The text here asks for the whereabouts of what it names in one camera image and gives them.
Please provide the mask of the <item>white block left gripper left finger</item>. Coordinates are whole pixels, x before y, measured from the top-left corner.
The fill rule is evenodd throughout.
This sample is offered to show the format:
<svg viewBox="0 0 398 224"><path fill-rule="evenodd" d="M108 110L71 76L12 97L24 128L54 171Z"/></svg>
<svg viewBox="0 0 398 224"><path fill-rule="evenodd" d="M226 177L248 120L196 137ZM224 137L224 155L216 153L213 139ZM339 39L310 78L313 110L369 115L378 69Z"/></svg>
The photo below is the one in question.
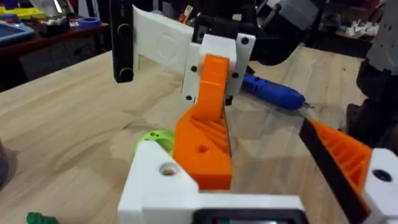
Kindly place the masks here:
<svg viewBox="0 0 398 224"><path fill-rule="evenodd" d="M118 205L119 223L191 223L198 184L155 141L134 154Z"/></svg>

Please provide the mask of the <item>white orange left gripper right finger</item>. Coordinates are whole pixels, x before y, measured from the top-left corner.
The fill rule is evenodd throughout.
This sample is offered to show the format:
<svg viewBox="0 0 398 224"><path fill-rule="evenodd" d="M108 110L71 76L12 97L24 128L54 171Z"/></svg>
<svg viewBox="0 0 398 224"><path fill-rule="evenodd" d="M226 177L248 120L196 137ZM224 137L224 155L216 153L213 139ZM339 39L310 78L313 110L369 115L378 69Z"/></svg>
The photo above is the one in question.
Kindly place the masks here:
<svg viewBox="0 0 398 224"><path fill-rule="evenodd" d="M397 223L397 155L313 119L299 136L349 223Z"/></svg>

